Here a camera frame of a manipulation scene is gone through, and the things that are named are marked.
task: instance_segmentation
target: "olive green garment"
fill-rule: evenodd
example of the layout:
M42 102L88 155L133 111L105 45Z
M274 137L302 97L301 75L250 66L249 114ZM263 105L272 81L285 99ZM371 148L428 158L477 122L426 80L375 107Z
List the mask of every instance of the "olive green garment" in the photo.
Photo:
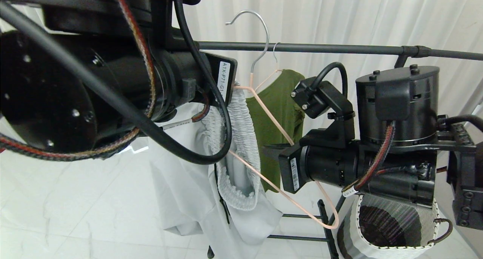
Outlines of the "olive green garment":
M290 92L303 79L305 77L298 72L283 70L271 85L258 94L294 142L299 141L302 137L305 113L292 100ZM280 167L278 161L265 156L261 149L264 145L288 143L288 141L283 137L283 134L273 124L254 97L246 99L246 104L250 110L255 135L257 136L262 174L276 186L280 187ZM265 191L272 190L276 192L266 182L262 181L262 184Z

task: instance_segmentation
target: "white label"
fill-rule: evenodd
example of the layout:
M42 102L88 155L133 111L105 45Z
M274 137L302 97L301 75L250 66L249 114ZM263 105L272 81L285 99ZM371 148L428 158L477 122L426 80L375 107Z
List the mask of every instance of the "white label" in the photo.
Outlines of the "white label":
M357 193L357 191L354 189L354 187L351 187L350 189L345 190L344 192L342 192L342 195L344 197L349 197L350 195L354 195L356 193Z
M220 91L224 101L226 101L226 94L228 93L230 66L230 63L221 61L220 68L218 70L218 90Z
M290 160L290 167L292 168L292 180L294 182L294 191L297 191L300 185L298 184L297 160L292 158Z

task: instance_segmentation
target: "woven basket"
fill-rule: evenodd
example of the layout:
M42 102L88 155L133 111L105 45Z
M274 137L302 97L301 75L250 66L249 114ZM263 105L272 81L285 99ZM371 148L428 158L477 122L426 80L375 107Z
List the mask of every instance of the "woven basket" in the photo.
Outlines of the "woven basket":
M432 209L364 195L354 201L337 233L345 259L413 259L446 238L452 226L436 239L440 218Z

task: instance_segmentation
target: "hanger hook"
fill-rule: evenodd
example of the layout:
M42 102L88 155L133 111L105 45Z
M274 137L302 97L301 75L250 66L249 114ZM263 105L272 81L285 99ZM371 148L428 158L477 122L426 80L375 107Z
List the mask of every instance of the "hanger hook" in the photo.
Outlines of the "hanger hook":
M273 57L275 58L275 62L278 64L278 59L277 59L277 55L275 54L275 47L277 46L277 44L279 44L281 42L277 42L275 43L275 45L273 46Z
M267 34L267 39L265 41L265 48L263 50L263 53L257 58L255 59L255 61L253 61L252 63L252 69L251 69L251 73L253 73L253 70L255 69L255 64L260 60L260 58L262 58L265 53L267 52L267 50L269 49L269 43L270 43L270 35L269 35L269 29L267 28L267 24L265 23L265 21L262 19L262 16L260 16L259 13L253 11L253 10L241 10L240 12L238 12L238 14L233 18L233 20L231 22L225 22L225 25L231 25L235 22L235 20L243 13L252 13L253 15L255 15L256 17L258 17L258 19L262 22L263 24L263 27L265 29L265 34Z

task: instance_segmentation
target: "white marble floor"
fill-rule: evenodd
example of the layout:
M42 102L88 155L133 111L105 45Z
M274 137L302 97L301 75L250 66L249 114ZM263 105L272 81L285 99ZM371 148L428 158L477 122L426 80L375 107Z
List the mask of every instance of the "white marble floor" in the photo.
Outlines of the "white marble floor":
M158 226L147 153L105 161L46 162L0 154L0 259L204 259L202 235L181 237ZM328 190L336 198L336 190ZM316 213L310 186L295 195ZM269 199L297 213L285 199ZM321 236L310 220L283 218L275 233ZM325 243L267 239L257 259L328 259ZM453 234L421 259L476 259Z

